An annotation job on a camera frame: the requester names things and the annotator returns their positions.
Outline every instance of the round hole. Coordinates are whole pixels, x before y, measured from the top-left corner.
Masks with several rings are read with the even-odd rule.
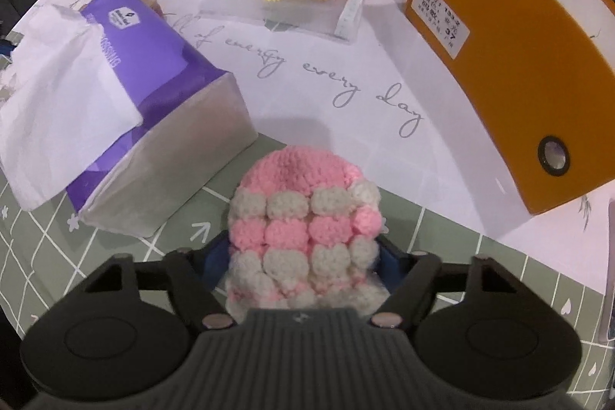
[[[570,154],[562,140],[547,136],[538,146],[538,159],[542,168],[552,176],[563,176],[570,167]]]

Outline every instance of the white grid line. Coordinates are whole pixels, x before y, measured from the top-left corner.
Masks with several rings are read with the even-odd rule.
[[[600,373],[602,372],[602,369],[605,366],[605,360],[607,359],[607,353],[608,353],[608,350],[605,349],[605,354],[602,357],[602,364],[600,365],[600,369],[595,373],[596,378],[593,380],[591,391],[593,391],[594,388],[596,387],[596,383],[598,382],[598,376],[600,375]],[[585,405],[587,405],[587,402],[589,402],[589,398],[591,398],[591,395],[589,395],[587,399],[585,400]]]
[[[77,263],[77,268],[81,269],[81,265],[83,264],[85,260],[85,255],[87,254],[87,251],[90,250],[91,243],[94,241],[94,237],[96,237],[97,233],[98,233],[98,228],[94,228],[94,231],[91,233],[90,240],[87,241],[87,244],[85,245],[85,250],[83,251],[83,254],[81,254],[81,258],[79,259],[79,262]],[[71,289],[71,286],[73,285],[73,281],[75,281],[76,276],[77,276],[77,269],[74,269],[73,276],[71,276],[71,279],[68,280],[68,284],[66,285],[66,288],[64,289],[62,297],[64,297],[68,293],[68,291]]]
[[[579,301],[579,310],[577,311],[577,317],[574,319],[574,328],[576,329],[576,324],[577,321],[579,321],[579,315],[580,315],[580,309],[583,306],[583,299],[585,298],[585,285],[583,285],[583,290],[580,294],[580,301]]]
[[[476,244],[476,250],[474,251],[474,255],[480,252],[480,246],[482,245],[482,243],[483,243],[483,234],[480,234],[479,242]]]
[[[459,304],[459,301],[451,299],[450,297],[447,297],[445,295],[437,294],[436,297],[438,299],[442,299],[444,302],[448,302],[449,304]]]
[[[606,391],[609,391],[611,388],[608,387],[606,389],[593,389],[591,391],[568,391],[567,394],[568,395],[586,395],[589,393],[604,393]]]
[[[530,257],[526,254],[526,255],[525,255],[525,261],[524,261],[524,267],[523,267],[523,269],[521,270],[521,276],[519,277],[519,281],[523,281],[523,280],[524,280],[524,276],[525,276],[525,268],[526,268],[526,266],[528,265],[528,259],[529,259],[529,258],[530,258]]]
[[[53,220],[58,215],[58,211],[60,210],[60,206],[64,203],[64,199],[65,198],[66,198],[66,192],[64,192],[64,195],[62,195],[62,199],[60,200],[60,203],[55,208],[55,210],[53,212],[53,216],[51,216],[51,219],[49,220],[49,223],[47,223],[47,229],[43,232],[41,240],[39,240],[39,243],[38,243],[38,245],[35,248],[35,252],[34,252],[34,254],[32,254],[32,259],[30,259],[30,268],[34,268],[35,267],[35,257],[36,257],[36,254],[38,253],[39,249],[41,248],[42,242],[43,242],[43,240],[45,240],[45,235],[47,235],[47,232],[51,228],[51,223],[53,223]]]
[[[555,295],[557,294],[557,288],[560,285],[560,277],[562,276],[561,273],[557,274],[557,280],[555,281],[555,289],[553,290],[553,297],[551,298],[551,304],[550,306],[553,307],[553,303],[555,302]]]
[[[208,188],[207,186],[202,187],[201,190],[203,190],[204,192],[209,193],[210,195],[215,196],[216,198],[219,198],[220,200],[222,200],[222,201],[224,201],[226,203],[230,203],[231,202],[230,198],[226,198],[221,193],[218,193],[218,192],[212,190],[211,188]]]
[[[412,247],[414,247],[414,241],[416,240],[416,235],[419,233],[419,227],[422,223],[423,214],[425,214],[425,207],[421,207],[421,213],[419,214],[419,219],[416,221],[416,227],[414,227],[414,232],[412,233],[412,238],[410,239],[410,245],[408,245],[407,252],[410,252]]]
[[[44,235],[47,237],[47,239],[51,242],[51,245],[53,245],[53,247],[55,247],[55,249],[56,249],[56,250],[60,253],[60,255],[61,255],[64,259],[66,259],[67,263],[69,263],[69,264],[70,264],[70,265],[71,265],[74,269],[76,269],[76,270],[77,270],[77,272],[78,272],[78,274],[79,274],[79,275],[81,275],[83,278],[85,278],[85,275],[81,272],[81,270],[80,270],[79,268],[77,268],[76,264],[75,264],[75,263],[73,263],[73,261],[71,260],[71,258],[70,258],[70,257],[68,257],[68,256],[66,255],[66,253],[65,253],[65,252],[64,252],[64,251],[63,251],[63,250],[62,250],[62,249],[58,246],[58,244],[56,244],[56,243],[53,241],[53,238],[51,238],[49,235],[47,235],[47,231],[46,231],[46,230],[44,230],[44,229],[42,228],[41,224],[40,224],[38,221],[36,221],[35,217],[32,215],[32,213],[31,213],[31,212],[29,212],[29,215],[30,215],[30,217],[32,218],[32,221],[34,221],[34,222],[35,222],[36,226],[38,226],[38,228],[41,230],[41,232],[43,232],[43,234],[44,234]]]
[[[4,275],[4,270],[6,269],[6,262],[8,261],[8,257],[11,255],[12,246],[13,246],[13,240],[11,239],[10,244],[7,244],[8,251],[6,253],[6,256],[4,256],[4,264],[2,265],[2,269],[0,270],[0,282],[2,281],[2,275]]]
[[[614,350],[615,346],[607,346],[606,344],[600,344],[598,342],[591,342],[589,340],[582,340],[580,342],[581,344],[587,344],[588,346],[596,346],[596,347],[601,347],[604,349],[610,349],[610,350]]]
[[[34,275],[34,274],[35,274],[35,271],[32,270],[30,272],[30,274],[26,278],[26,283],[23,284],[22,300],[19,303],[19,312],[17,314],[17,323],[19,323],[22,320],[23,300],[26,298],[26,289],[28,288],[28,284],[30,283],[30,277],[32,277],[32,275]]]
[[[47,305],[47,302],[45,302],[45,300],[41,297],[41,295],[39,294],[39,291],[36,290],[36,287],[34,286],[34,284],[30,281],[30,277],[29,275],[26,274],[26,272],[24,271],[23,267],[22,267],[22,263],[19,262],[19,259],[17,259],[17,256],[15,255],[15,252],[13,251],[13,239],[10,240],[10,244],[6,241],[6,239],[4,238],[4,235],[2,235],[2,233],[0,233],[0,237],[2,237],[2,240],[4,241],[4,243],[6,244],[6,246],[8,247],[9,253],[13,256],[13,259],[17,262],[17,265],[19,266],[19,269],[22,271],[23,276],[26,279],[26,282],[30,284],[30,286],[32,287],[32,290],[35,292],[36,297],[38,297],[40,299],[40,301],[42,302],[42,305],[49,309],[49,306]]]
[[[17,218],[22,214],[22,208],[19,208],[19,211],[17,212],[17,215],[15,216],[15,219],[13,220],[13,224],[11,224],[10,229],[8,230],[8,234],[12,235],[13,234],[13,227],[15,226],[15,223],[17,222]]]
[[[7,186],[8,186],[8,181],[4,185],[4,188],[2,188],[2,191],[0,192],[0,196],[4,195],[4,190],[6,190]]]
[[[598,312],[598,321],[596,322],[596,326],[593,328],[592,339],[596,335],[596,330],[598,329],[598,325],[600,324],[600,318],[602,316],[602,307],[604,306],[604,304],[605,304],[604,301],[602,301],[600,303],[600,311]],[[577,378],[576,382],[574,383],[573,391],[576,391],[576,388],[579,385],[579,379],[580,379],[581,375],[583,375],[583,371],[585,370],[585,366],[587,365],[588,358],[589,358],[589,352],[587,353],[587,356],[585,357],[585,362],[583,362],[583,366],[582,366],[581,370],[579,371],[579,377]]]
[[[162,252],[162,251],[160,251],[159,249],[156,248],[156,242],[158,241],[158,238],[162,234],[162,230],[164,230],[164,227],[166,225],[167,225],[167,222],[165,221],[162,224],[162,226],[160,226],[160,228],[158,228],[158,231],[154,235],[154,238],[152,238],[152,242],[151,243],[148,242],[147,240],[145,240],[144,238],[139,238],[139,240],[141,240],[144,244],[146,244],[149,247],[147,253],[145,254],[145,257],[143,258],[143,262],[147,261],[150,258],[151,254],[152,254],[152,251],[154,251],[159,256],[164,256],[164,252]]]

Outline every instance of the knitted hat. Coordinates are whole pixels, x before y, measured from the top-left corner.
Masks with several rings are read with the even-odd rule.
[[[371,271],[382,228],[378,187],[358,167],[310,147],[260,159],[231,200],[227,310],[355,307],[388,292]]]

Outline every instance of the tissue box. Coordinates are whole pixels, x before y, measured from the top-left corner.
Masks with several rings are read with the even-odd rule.
[[[143,116],[66,191],[86,224],[149,237],[256,140],[235,77],[140,0],[94,0],[82,15]]]

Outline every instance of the pink yarn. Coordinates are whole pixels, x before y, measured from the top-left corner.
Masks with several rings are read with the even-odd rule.
[[[265,243],[276,249],[308,250],[308,224],[300,219],[275,219],[265,230]]]
[[[300,293],[305,292],[306,290],[310,290],[311,287],[305,283],[304,281],[300,281],[297,283],[297,285],[294,287],[294,289],[292,290],[288,290],[286,292],[285,297],[287,298],[291,298],[291,297],[296,297],[298,296]]]
[[[368,283],[364,270],[350,266],[340,276],[323,278],[315,274],[311,260],[316,244],[331,249],[337,244],[348,246],[358,235],[374,238],[379,234],[382,220],[377,207],[360,206],[350,217],[320,216],[311,211],[312,204],[316,208],[319,206],[318,200],[310,199],[315,189],[336,187],[349,190],[353,183],[362,179],[363,174],[356,165],[331,152],[311,147],[286,147],[270,153],[251,167],[240,186],[266,197],[266,215],[252,217],[252,214],[263,213],[263,199],[244,196],[246,194],[239,190],[233,201],[234,212],[229,218],[230,253],[253,250],[262,261],[269,249],[299,251],[305,254],[306,264],[310,268],[293,271],[303,265],[302,256],[293,256],[288,260],[288,275],[293,277],[296,272],[301,279],[284,280],[284,274],[278,276],[278,269],[266,266],[261,272],[266,276],[252,276],[253,268],[259,268],[257,262],[246,262],[245,266],[231,269],[227,278],[228,301],[235,303],[238,316],[249,307],[289,307],[287,299],[292,305],[295,299],[309,301],[310,297],[315,299],[316,304],[323,301],[322,304],[328,307],[356,303],[359,310],[365,309],[363,296],[352,292],[354,287]],[[272,197],[290,191],[300,193],[306,200],[301,200],[296,193],[293,196]],[[338,198],[348,198],[347,195],[341,193]],[[339,200],[334,197],[330,200],[332,206],[337,202]],[[277,266],[284,266],[284,260]],[[311,290],[313,294],[299,297]]]
[[[382,216],[371,207],[359,207],[351,217],[352,229],[357,235],[375,238],[382,229]]]
[[[309,224],[308,232],[315,243],[326,247],[346,243],[352,237],[350,219],[344,216],[315,216]]]
[[[265,221],[262,218],[238,219],[229,229],[229,236],[237,249],[260,252],[265,241]]]
[[[350,185],[358,179],[363,179],[363,173],[354,164],[348,164],[344,168],[344,188],[350,188]]]
[[[245,174],[241,186],[270,196],[294,190],[311,196],[318,187],[347,188],[363,175],[358,167],[326,150],[289,146],[260,159]]]

